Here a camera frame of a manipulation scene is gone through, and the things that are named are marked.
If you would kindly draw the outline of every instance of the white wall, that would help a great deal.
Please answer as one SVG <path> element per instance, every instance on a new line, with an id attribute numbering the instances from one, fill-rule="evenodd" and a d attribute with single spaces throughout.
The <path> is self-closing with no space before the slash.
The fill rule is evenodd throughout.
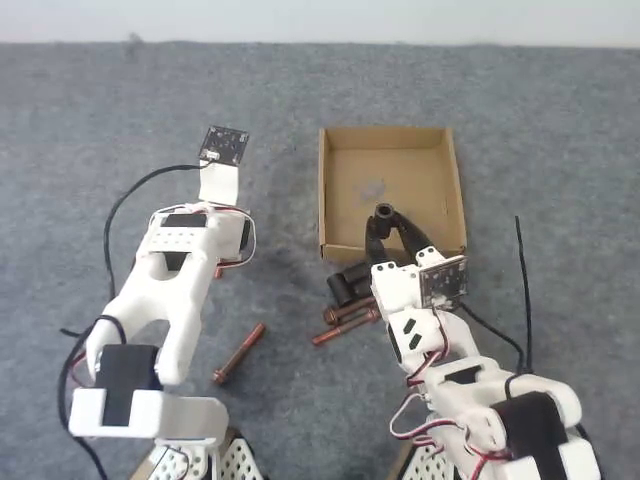
<path id="1" fill-rule="evenodd" d="M 0 0 L 0 41 L 640 46 L 640 0 Z"/>

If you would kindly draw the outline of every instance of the black wire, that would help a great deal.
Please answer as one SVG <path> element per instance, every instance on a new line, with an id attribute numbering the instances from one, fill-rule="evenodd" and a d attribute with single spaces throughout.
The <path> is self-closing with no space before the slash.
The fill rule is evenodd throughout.
<path id="1" fill-rule="evenodd" d="M 152 178 L 157 177 L 158 175 L 162 175 L 163 173 L 176 172 L 176 171 L 202 170 L 203 168 L 206 168 L 209 165 L 211 165 L 211 163 L 213 163 L 213 161 L 206 163 L 204 165 L 171 165 L 169 167 L 163 167 L 163 168 L 154 170 L 153 172 L 148 173 L 147 175 L 142 177 L 140 180 L 138 180 L 136 183 L 134 183 L 133 186 L 129 188 L 129 190 L 127 190 L 113 204 L 113 206 L 111 207 L 111 211 L 109 212 L 109 215 L 107 215 L 107 219 L 104 222 L 104 231 L 102 235 L 102 246 L 104 250 L 104 264 L 105 264 L 105 267 L 107 268 L 107 275 L 109 277 L 109 300 L 113 300 L 116 297 L 116 281 L 113 275 L 113 266 L 111 264 L 111 247 L 110 247 L 109 240 L 111 235 L 111 223 L 113 223 L 113 219 L 116 216 L 116 213 L 118 212 L 118 209 L 120 208 L 120 206 L 124 203 L 124 201 L 127 198 L 129 198 L 129 196 L 133 192 L 135 192 L 142 185 L 147 183 Z"/>
<path id="2" fill-rule="evenodd" d="M 67 414 L 67 377 L 69 376 L 69 371 L 72 368 L 73 361 L 84 345 L 84 342 L 91 334 L 91 330 L 93 330 L 92 324 L 90 327 L 87 327 L 76 340 L 75 345 L 69 352 L 67 359 L 64 361 L 62 366 L 62 370 L 60 371 L 60 376 L 58 377 L 58 418 L 60 419 L 60 423 L 62 424 L 62 428 L 67 432 L 67 434 L 71 437 L 71 439 L 76 442 L 82 449 L 89 454 L 93 464 L 98 470 L 98 474 L 102 480 L 108 480 L 107 472 L 105 472 L 104 467 L 102 466 L 102 462 L 100 462 L 100 458 L 98 458 L 98 454 L 95 450 L 89 445 L 83 438 L 74 436 L 69 431 L 69 415 Z"/>
<path id="3" fill-rule="evenodd" d="M 521 375 L 533 373 L 533 326 L 531 322 L 531 295 L 529 293 L 529 277 L 527 276 L 527 263 L 524 259 L 524 244 L 522 242 L 522 231 L 520 230 L 520 217 L 516 215 L 516 236 L 518 237 L 518 253 L 520 257 L 520 270 L 522 272 L 522 287 L 524 289 L 524 304 L 527 325 L 527 355 L 525 367 L 516 372 L 504 382 L 504 394 L 507 400 L 511 400 L 511 384 Z"/>
<path id="4" fill-rule="evenodd" d="M 516 215 L 516 235 L 518 236 L 518 253 L 520 256 L 520 269 L 522 270 L 522 287 L 524 289 L 524 304 L 527 321 L 527 371 L 533 372 L 533 326 L 531 324 L 531 294 L 529 292 L 529 277 L 527 276 L 527 263 L 524 259 L 524 244 L 520 230 L 520 217 Z"/>
<path id="5" fill-rule="evenodd" d="M 74 332 L 73 330 L 69 330 L 68 328 L 59 328 L 58 331 L 63 334 L 66 335 L 67 337 L 71 337 L 71 338 L 78 338 L 80 336 L 80 334 L 78 332 Z"/>
<path id="6" fill-rule="evenodd" d="M 513 338 L 511 338 L 509 335 L 507 335 L 506 333 L 501 332 L 500 330 L 498 330 L 496 327 L 494 327 L 493 325 L 491 325 L 490 323 L 488 323 L 486 320 L 482 319 L 479 315 L 477 315 L 473 310 L 471 310 L 471 308 L 469 308 L 469 306 L 464 303 L 464 302 L 460 302 L 460 307 L 467 312 L 467 314 L 481 327 L 486 328 L 487 330 L 489 330 L 491 333 L 493 333 L 494 335 L 500 337 L 502 340 L 504 340 L 505 342 L 507 342 L 509 345 L 511 345 L 515 351 L 518 353 L 518 363 L 516 365 L 516 372 L 522 372 L 523 368 L 524 368 L 524 350 L 522 350 L 522 347 L 518 344 L 518 342 L 516 342 Z"/>

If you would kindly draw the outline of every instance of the cardboard box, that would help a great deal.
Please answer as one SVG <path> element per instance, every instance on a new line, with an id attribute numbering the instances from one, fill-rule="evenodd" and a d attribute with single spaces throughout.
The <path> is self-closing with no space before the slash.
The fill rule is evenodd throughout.
<path id="1" fill-rule="evenodd" d="M 443 254 L 467 246 L 458 165 L 449 128 L 336 127 L 320 130 L 319 236 L 322 258 L 364 259 L 367 218 L 387 202 Z M 385 241 L 403 258 L 396 232 Z"/>

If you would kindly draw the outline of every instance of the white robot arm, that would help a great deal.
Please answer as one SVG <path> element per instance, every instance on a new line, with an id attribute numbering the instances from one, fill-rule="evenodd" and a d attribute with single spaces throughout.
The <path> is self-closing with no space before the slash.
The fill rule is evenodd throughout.
<path id="1" fill-rule="evenodd" d="M 73 392 L 72 435 L 155 439 L 180 460 L 162 465 L 163 479 L 216 479 L 222 471 L 218 447 L 229 423 L 225 406 L 211 397 L 169 394 L 164 387 L 187 376 L 216 269 L 251 260 L 253 253 L 241 258 L 249 232 L 255 251 L 251 217 L 221 203 L 236 200 L 237 165 L 247 140 L 244 132 L 209 129 L 200 153 L 203 201 L 153 214 L 124 286 L 86 340 L 95 383 Z M 128 343 L 156 320 L 169 323 L 161 348 Z"/>
<path id="2" fill-rule="evenodd" d="M 386 258 L 381 239 L 391 228 L 398 228 L 415 264 L 398 266 Z M 466 257 L 443 257 L 387 204 L 378 205 L 367 223 L 367 253 L 372 292 L 414 389 L 391 420 L 393 435 L 431 447 L 469 480 L 601 478 L 591 444 L 570 432 L 582 417 L 575 392 L 561 382 L 501 369 L 480 355 L 466 322 L 451 313 L 466 293 Z M 433 413 L 399 433 L 395 420 L 414 398 Z"/>

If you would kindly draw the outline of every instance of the copper bolt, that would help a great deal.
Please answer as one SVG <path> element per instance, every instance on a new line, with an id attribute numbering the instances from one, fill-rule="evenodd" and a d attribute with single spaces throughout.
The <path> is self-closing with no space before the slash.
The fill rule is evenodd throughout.
<path id="1" fill-rule="evenodd" d="M 360 310 L 362 307 L 366 307 L 375 302 L 376 302 L 376 299 L 373 296 L 371 296 L 371 297 L 363 298 L 362 300 L 358 300 L 357 302 L 354 302 L 351 305 L 347 305 L 346 307 L 337 308 L 337 309 L 333 307 L 329 307 L 323 313 L 324 321 L 328 325 L 338 325 L 340 323 L 341 318 L 346 317 L 347 315 L 357 310 Z"/>
<path id="2" fill-rule="evenodd" d="M 224 367 L 213 372 L 212 380 L 218 385 L 222 385 L 226 382 L 229 374 L 240 364 L 249 352 L 249 349 L 253 347 L 258 340 L 260 340 L 260 337 L 262 337 L 262 334 L 264 334 L 266 329 L 267 327 L 265 327 L 264 323 L 256 325 L 249 336 L 245 338 L 244 342 L 242 342 L 242 345 L 240 345 L 235 353 L 231 355 L 231 358 L 227 361 Z"/>
<path id="3" fill-rule="evenodd" d="M 311 342 L 317 347 L 325 342 L 328 342 L 332 338 L 343 335 L 354 328 L 358 328 L 365 323 L 373 323 L 380 318 L 380 311 L 377 308 L 367 308 L 362 315 L 358 315 L 352 320 L 343 323 L 335 328 L 332 328 L 328 332 L 317 335 L 311 339 Z"/>

